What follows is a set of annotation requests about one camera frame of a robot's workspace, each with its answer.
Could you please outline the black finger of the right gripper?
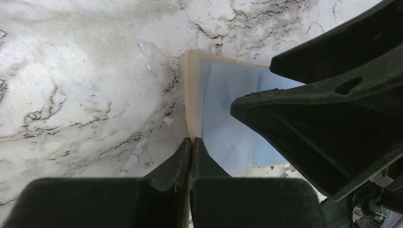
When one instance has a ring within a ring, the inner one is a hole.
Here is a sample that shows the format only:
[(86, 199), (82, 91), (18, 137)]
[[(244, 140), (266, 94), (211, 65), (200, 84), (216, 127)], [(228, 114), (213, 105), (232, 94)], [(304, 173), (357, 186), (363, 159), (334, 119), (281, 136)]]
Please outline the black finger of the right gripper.
[(230, 113), (341, 200), (403, 156), (403, 47), (330, 79), (240, 97)]
[(272, 58), (271, 72), (305, 84), (360, 67), (403, 42), (403, 2), (383, 0), (348, 22)]

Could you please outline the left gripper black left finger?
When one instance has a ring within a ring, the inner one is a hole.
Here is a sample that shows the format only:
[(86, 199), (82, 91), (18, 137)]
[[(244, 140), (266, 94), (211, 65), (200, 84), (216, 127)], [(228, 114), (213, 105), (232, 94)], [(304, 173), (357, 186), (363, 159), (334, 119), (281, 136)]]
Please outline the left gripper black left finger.
[(142, 178), (42, 178), (29, 183), (7, 228), (183, 228), (192, 142)]

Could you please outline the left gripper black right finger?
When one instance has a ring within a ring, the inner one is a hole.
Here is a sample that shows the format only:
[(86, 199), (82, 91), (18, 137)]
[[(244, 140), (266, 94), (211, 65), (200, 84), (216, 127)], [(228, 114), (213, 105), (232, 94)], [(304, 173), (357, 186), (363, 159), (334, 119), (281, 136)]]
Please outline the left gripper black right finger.
[(324, 228), (311, 185), (293, 178), (230, 176), (201, 138), (192, 148), (190, 208), (196, 228)]

